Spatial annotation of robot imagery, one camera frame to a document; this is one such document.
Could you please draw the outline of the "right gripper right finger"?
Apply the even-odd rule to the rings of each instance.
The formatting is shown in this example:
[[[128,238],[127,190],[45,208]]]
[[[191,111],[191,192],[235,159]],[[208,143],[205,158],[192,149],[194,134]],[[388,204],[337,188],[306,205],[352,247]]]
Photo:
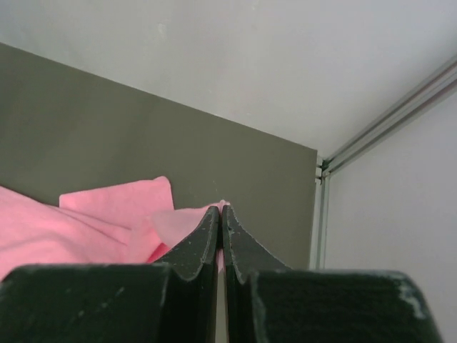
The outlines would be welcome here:
[[[440,342],[413,280],[389,270],[292,269],[225,206],[221,215],[230,342]]]

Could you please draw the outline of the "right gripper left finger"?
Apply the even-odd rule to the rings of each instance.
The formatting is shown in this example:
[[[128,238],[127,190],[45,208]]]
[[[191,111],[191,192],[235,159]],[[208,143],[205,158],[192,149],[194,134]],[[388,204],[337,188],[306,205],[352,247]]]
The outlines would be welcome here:
[[[29,264],[1,281],[3,342],[212,342],[219,210],[152,264]]]

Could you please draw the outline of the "pink t shirt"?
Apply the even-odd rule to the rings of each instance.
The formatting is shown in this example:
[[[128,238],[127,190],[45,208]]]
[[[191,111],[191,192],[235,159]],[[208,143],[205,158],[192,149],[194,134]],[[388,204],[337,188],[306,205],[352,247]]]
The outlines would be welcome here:
[[[208,206],[175,209],[166,177],[43,204],[1,188],[1,276],[26,264],[143,264],[192,233]]]

